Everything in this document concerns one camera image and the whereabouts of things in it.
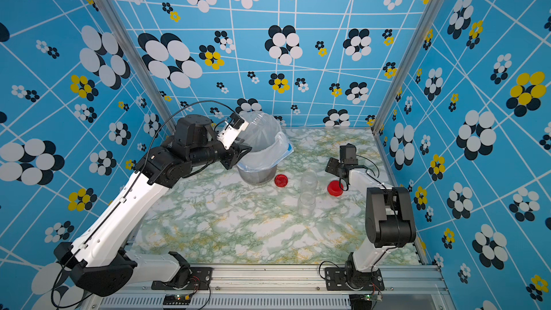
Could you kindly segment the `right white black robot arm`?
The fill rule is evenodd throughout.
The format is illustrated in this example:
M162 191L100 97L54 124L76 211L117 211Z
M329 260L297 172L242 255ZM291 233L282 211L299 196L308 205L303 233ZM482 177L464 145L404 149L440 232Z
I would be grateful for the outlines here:
M339 158L330 158L326 172L338 178L328 186L331 195L342 195L355 189L365 196L364 227L367 238L344 264L345 285L360 291L372 287L383 290L380 264L391 252L414 243L416 224L410 203L410 192L392 187L372 176L359 164L353 144L339 147Z

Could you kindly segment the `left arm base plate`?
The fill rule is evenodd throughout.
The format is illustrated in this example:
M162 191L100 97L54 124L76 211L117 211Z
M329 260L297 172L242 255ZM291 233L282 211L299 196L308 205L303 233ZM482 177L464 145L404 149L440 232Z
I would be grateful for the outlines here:
M179 271L176 276L167 282L153 281L153 290L208 290L212 279L211 267L190 267Z

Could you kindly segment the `clear jar large red lid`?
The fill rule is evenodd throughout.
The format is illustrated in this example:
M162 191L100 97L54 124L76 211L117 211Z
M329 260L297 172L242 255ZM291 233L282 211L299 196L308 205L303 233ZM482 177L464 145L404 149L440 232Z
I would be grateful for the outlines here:
M303 216L312 216L316 207L316 197L311 192L305 192L298 198L298 212Z

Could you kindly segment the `clear jar of mung beans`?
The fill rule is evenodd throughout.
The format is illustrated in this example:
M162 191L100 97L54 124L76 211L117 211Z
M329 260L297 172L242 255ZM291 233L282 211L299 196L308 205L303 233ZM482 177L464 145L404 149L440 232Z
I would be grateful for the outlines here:
M318 185L319 185L319 181L318 181L318 176L316 172L309 169L302 174L301 182L300 182L301 194L304 194L304 193L314 194L314 192L317 191Z

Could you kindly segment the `tall clear jar white lid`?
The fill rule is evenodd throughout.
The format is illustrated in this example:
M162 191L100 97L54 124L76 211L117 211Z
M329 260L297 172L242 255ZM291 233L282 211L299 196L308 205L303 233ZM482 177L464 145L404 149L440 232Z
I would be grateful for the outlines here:
M238 136L245 145L251 146L254 151L260 151L273 144L272 124L268 114L261 111L242 112L241 116L249 122L247 129Z

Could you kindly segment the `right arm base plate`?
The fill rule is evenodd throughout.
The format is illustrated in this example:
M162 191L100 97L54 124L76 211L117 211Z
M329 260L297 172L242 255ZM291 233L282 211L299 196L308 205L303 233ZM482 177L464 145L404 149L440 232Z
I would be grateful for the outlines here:
M345 271L342 268L322 269L328 291L384 291L385 285L380 270L373 272Z

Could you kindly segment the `small red jar lid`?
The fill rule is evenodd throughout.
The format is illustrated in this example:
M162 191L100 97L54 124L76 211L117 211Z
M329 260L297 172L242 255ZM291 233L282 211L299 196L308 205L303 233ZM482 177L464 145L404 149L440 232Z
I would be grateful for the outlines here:
M288 185L288 177L283 174L276 175L274 178L274 184L279 188L284 188Z

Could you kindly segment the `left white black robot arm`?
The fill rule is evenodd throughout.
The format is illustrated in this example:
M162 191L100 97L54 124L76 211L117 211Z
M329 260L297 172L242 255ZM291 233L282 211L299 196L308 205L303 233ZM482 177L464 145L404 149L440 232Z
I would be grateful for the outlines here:
M61 243L54 250L61 265L59 277L68 276L78 288L99 297L145 281L175 289L192 283L191 266L179 253L132 254L124 247L150 207L176 183L216 162L230 170L250 152L249 146L236 141L249 123L232 113L225 128L216 132L205 116L179 119L175 133L146 152L97 221L73 242Z

